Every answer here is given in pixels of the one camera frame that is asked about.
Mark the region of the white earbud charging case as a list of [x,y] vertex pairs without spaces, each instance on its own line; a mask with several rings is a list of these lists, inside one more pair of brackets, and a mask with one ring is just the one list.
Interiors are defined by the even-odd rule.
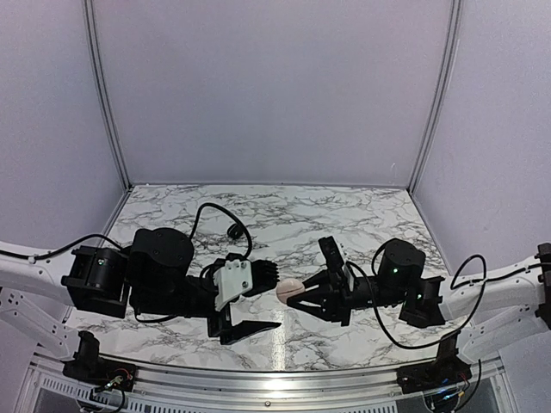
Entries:
[[280,302],[286,304],[288,299],[306,291],[304,284],[295,278],[289,278],[278,282],[275,293]]

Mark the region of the black earbud charging case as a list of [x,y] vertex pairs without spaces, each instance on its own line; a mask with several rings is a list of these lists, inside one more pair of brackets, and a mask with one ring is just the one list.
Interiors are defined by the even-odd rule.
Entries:
[[227,236],[230,239],[237,240],[244,235],[244,230],[239,224],[232,224],[226,231]]

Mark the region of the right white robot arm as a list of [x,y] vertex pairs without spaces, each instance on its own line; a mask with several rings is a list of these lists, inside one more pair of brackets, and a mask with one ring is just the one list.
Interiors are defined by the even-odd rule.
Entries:
[[456,330],[438,339],[439,351],[426,377],[445,385],[488,354],[550,329],[550,245],[534,256],[493,271],[424,278],[426,255],[398,238],[375,253],[372,274],[345,262],[332,237],[320,239],[326,268],[307,280],[288,279],[276,288],[285,305],[326,322],[347,326],[354,310],[400,308],[399,320],[425,329],[462,318]]

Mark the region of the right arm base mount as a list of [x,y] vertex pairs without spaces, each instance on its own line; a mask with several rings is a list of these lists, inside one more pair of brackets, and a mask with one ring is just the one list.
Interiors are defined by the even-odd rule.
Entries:
[[421,391],[429,412],[456,412],[470,386],[470,365],[458,356],[458,333],[446,335],[438,344],[436,358],[397,370],[403,394]]

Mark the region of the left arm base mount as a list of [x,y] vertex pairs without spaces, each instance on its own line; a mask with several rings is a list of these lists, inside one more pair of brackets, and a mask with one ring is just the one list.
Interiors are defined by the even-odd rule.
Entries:
[[115,361],[100,356],[99,341],[88,331],[77,333],[78,347],[70,361],[64,361],[64,376],[94,385],[89,400],[106,391],[121,394],[119,405],[112,412],[122,412],[126,407],[127,393],[133,390],[137,366],[132,363]]

